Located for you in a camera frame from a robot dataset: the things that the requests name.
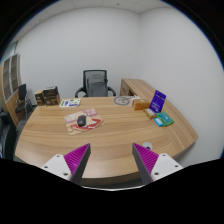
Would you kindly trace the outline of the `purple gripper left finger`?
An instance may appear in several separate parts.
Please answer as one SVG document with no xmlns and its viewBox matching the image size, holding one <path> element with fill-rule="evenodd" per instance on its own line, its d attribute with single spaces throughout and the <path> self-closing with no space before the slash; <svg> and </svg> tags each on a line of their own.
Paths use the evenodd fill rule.
<svg viewBox="0 0 224 224">
<path fill-rule="evenodd" d="M 66 155 L 56 154 L 42 169 L 79 185 L 90 154 L 90 144 L 85 144 Z"/>
</svg>

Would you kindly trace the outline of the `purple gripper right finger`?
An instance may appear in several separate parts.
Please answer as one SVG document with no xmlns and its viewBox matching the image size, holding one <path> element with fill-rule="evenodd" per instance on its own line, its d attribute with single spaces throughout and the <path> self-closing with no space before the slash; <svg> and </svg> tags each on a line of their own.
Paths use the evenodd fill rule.
<svg viewBox="0 0 224 224">
<path fill-rule="evenodd" d="M 182 166 L 168 154 L 156 154 L 136 143 L 132 144 L 132 154 L 144 185 L 182 169 Z"/>
</svg>

